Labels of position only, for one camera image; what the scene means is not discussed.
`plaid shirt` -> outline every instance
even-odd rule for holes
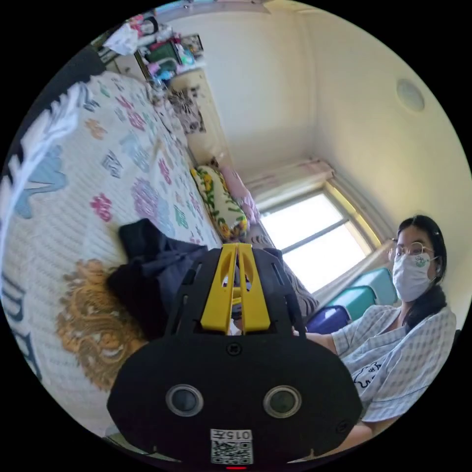
[[[399,313],[399,308],[375,305],[332,335],[359,393],[365,422],[408,411],[434,380],[452,347],[456,317],[448,307],[408,334],[404,326],[384,333]]]

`face mask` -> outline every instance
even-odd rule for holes
[[[432,281],[428,277],[431,263],[426,253],[417,256],[404,254],[393,263],[393,285],[405,302],[416,300],[428,290]]]

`window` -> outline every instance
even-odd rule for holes
[[[324,192],[273,208],[262,216],[262,225],[311,293],[372,252],[362,230]]]

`yellow floral pillow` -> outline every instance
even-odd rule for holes
[[[223,241],[241,240],[248,230],[247,218],[226,187],[223,176],[210,166],[191,169],[192,177]]]

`eyeglasses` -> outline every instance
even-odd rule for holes
[[[419,256],[425,251],[433,252],[431,248],[424,246],[420,242],[413,242],[409,246],[398,245],[390,249],[388,259],[394,261],[395,259],[402,257],[404,254],[408,254],[409,256]]]

